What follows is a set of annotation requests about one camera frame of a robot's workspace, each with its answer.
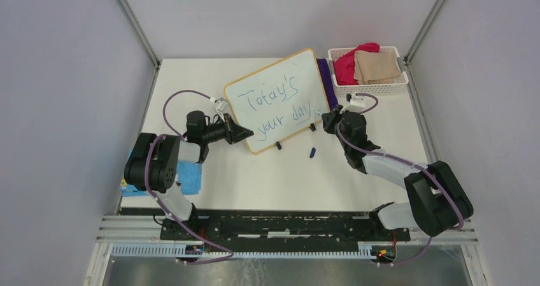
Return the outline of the yellow framed whiteboard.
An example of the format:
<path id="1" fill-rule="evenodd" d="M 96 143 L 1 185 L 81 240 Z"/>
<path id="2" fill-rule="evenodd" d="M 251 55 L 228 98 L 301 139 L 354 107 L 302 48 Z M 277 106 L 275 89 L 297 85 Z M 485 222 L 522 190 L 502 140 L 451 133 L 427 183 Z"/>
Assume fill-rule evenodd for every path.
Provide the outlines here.
<path id="1" fill-rule="evenodd" d="M 306 48 L 224 87 L 236 123 L 254 132 L 246 139 L 257 154 L 321 120 L 329 112 L 315 52 Z"/>

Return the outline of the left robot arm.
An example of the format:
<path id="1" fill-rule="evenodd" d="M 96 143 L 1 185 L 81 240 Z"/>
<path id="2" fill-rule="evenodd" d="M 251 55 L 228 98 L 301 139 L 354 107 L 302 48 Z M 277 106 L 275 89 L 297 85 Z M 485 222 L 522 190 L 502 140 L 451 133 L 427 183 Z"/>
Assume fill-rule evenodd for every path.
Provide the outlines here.
<path id="1" fill-rule="evenodd" d="M 183 239 L 192 240 L 199 234 L 200 223 L 192 218 L 196 207 L 176 183 L 178 163 L 202 164 L 210 143 L 224 140 L 233 145 L 253 135 L 252 130 L 235 123 L 228 113 L 211 121 L 202 111 L 191 111 L 182 137 L 139 134 L 124 168 L 124 181 L 152 196 L 169 220 L 178 220 L 176 232 Z"/>

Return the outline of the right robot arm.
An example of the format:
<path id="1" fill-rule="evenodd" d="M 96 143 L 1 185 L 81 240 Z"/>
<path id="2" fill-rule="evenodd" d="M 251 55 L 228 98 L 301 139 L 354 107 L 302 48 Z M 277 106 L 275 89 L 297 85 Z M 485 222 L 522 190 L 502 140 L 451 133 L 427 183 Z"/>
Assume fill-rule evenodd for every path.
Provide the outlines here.
<path id="1" fill-rule="evenodd" d="M 383 204 L 370 212 L 367 230 L 372 238 L 384 240 L 400 228 L 417 228 L 436 237 L 463 228 L 473 216 L 474 207 L 446 162 L 420 164 L 384 152 L 368 139 L 362 113 L 342 112 L 336 106 L 321 118 L 324 131 L 339 140 L 352 169 L 380 177 L 407 193 L 407 202 Z"/>

